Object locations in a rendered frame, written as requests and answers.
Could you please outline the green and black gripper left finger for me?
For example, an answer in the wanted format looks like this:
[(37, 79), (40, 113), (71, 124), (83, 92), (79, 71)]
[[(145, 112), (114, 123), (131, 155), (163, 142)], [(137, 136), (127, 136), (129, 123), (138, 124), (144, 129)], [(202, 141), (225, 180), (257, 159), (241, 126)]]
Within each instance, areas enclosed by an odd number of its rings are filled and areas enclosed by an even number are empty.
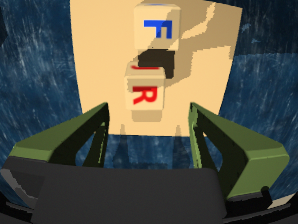
[(9, 156), (76, 166), (77, 152), (95, 132), (82, 166), (103, 168), (109, 124), (108, 102), (103, 102), (77, 117), (17, 142)]

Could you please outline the beige letter block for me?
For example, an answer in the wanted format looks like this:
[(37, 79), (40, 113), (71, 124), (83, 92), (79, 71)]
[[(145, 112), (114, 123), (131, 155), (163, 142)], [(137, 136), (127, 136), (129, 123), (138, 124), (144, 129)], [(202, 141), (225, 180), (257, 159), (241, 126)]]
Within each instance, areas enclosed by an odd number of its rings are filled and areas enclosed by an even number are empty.
[(175, 4), (140, 3), (134, 8), (136, 50), (180, 49), (182, 9)]
[(162, 62), (128, 62), (125, 76), (127, 110), (163, 110), (166, 76)]

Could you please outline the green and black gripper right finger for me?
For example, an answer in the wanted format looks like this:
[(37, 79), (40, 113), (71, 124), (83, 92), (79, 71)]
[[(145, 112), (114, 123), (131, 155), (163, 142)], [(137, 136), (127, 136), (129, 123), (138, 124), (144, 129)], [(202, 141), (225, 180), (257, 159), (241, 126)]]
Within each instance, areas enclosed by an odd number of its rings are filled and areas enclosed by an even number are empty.
[[(194, 168), (217, 172), (224, 202), (233, 196), (269, 190), (290, 160), (282, 143), (195, 102), (190, 102), (188, 125)], [(219, 173), (203, 133), (222, 154)]]

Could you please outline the beige mat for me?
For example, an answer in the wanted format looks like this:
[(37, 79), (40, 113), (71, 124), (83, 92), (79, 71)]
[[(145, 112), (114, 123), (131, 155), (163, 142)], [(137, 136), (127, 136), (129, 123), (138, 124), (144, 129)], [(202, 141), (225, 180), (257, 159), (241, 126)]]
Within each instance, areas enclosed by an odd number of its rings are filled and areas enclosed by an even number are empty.
[[(178, 51), (137, 51), (134, 8), (182, 9)], [(189, 136), (189, 103), (218, 115), (235, 52), (242, 8), (205, 0), (70, 0), (74, 59), (82, 112), (107, 101), (109, 134)], [(127, 110), (128, 62), (162, 62), (163, 110)]]

